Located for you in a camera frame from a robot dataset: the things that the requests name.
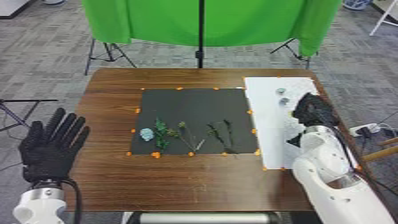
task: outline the white robotic arm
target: white robotic arm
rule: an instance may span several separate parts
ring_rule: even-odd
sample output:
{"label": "white robotic arm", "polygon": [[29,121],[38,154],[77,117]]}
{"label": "white robotic arm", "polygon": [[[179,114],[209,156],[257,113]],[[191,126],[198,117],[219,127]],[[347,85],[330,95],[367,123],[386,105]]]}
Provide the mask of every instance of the white robotic arm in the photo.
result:
{"label": "white robotic arm", "polygon": [[65,224],[59,218],[65,210],[65,191],[47,187],[24,193],[13,213],[22,224]]}
{"label": "white robotic arm", "polygon": [[[301,148],[306,152],[294,162],[294,175],[324,223],[395,224],[370,185],[351,171],[342,143],[326,126],[308,127]],[[330,186],[333,181],[340,188]]]}

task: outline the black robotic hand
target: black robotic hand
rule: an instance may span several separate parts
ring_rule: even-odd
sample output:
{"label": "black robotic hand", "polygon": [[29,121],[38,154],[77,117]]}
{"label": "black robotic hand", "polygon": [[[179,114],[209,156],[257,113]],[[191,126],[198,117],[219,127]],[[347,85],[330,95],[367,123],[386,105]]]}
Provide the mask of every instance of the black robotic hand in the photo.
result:
{"label": "black robotic hand", "polygon": [[84,127],[86,118],[58,109],[47,127],[35,121],[29,136],[22,141],[20,153],[24,162],[24,178],[29,182],[42,180],[67,180],[75,156],[84,147],[90,136],[90,127]]}

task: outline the black mat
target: black mat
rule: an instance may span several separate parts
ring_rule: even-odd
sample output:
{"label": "black mat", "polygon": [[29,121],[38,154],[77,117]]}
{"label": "black mat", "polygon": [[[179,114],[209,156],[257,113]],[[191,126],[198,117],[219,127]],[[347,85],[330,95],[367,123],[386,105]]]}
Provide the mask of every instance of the black mat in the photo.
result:
{"label": "black mat", "polygon": [[[207,139],[198,151],[200,154],[219,154],[225,152],[225,145],[209,134],[211,123],[221,130],[221,137],[228,145],[232,145],[230,139],[234,139],[232,149],[235,152],[253,153],[258,149],[258,139],[253,134],[253,119],[248,111],[248,98],[244,90],[241,89],[186,89],[182,91],[171,89],[147,90],[143,93],[132,153],[152,154],[159,149],[157,139],[147,142],[141,138],[141,129],[155,129],[157,118],[175,130],[179,130],[179,123],[186,121],[193,136],[196,136],[196,144]],[[225,120],[232,122],[232,138]],[[191,140],[187,130],[184,130],[182,133],[186,139]],[[171,144],[164,154],[189,154],[191,148],[184,141],[173,137],[168,137],[168,141]]]}

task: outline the gray carpet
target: gray carpet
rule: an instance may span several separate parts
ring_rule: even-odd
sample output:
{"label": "gray carpet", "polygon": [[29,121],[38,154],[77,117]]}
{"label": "gray carpet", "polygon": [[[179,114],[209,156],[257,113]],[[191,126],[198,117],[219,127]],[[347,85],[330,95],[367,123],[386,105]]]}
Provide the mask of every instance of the gray carpet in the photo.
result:
{"label": "gray carpet", "polygon": [[[346,9],[338,12],[331,33],[314,58],[312,70],[319,75],[347,126],[379,122],[398,110],[398,28],[383,25],[376,37],[369,36],[381,14]],[[70,0],[61,7],[35,3],[17,19],[0,20],[0,97],[4,99],[56,98],[45,103],[33,119],[47,120],[59,106],[75,110],[86,85],[84,67],[90,51],[91,30],[81,0]],[[280,44],[209,48],[205,66],[211,68],[303,68],[287,49],[274,55]],[[195,47],[134,41],[125,52],[143,68],[196,67]],[[100,67],[129,67],[122,59],[115,64],[93,63]],[[10,104],[24,114],[29,105]],[[398,116],[386,123],[398,127]],[[12,130],[12,137],[22,138],[24,128]],[[0,133],[0,168],[20,162],[19,139]],[[369,144],[367,153],[379,150]],[[370,163],[376,178],[398,191],[398,155]],[[20,194],[28,189],[22,167],[0,172],[0,223],[15,223],[12,215]],[[398,216],[398,200],[383,190]],[[88,213],[84,223],[120,223],[120,213]]]}

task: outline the small white object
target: small white object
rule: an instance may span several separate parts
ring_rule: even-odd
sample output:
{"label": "small white object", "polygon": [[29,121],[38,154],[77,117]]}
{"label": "small white object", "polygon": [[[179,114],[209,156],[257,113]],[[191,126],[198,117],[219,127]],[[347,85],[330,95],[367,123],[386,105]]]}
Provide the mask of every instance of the small white object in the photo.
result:
{"label": "small white object", "polygon": [[285,98],[282,99],[282,101],[280,101],[280,104],[287,105],[289,102],[290,102],[290,99],[285,97]]}
{"label": "small white object", "polygon": [[370,132],[372,132],[374,134],[381,131],[381,127],[379,127],[378,123],[370,123],[370,124],[367,124],[367,125],[362,125],[362,126],[351,128],[351,135],[353,135],[354,137],[360,137],[360,136],[362,136],[362,134],[358,133],[358,130],[360,130],[362,128],[365,128],[365,127],[369,127]]}
{"label": "small white object", "polygon": [[280,89],[278,89],[278,94],[283,95],[285,92],[287,92],[287,89],[285,89],[285,88],[280,88]]}

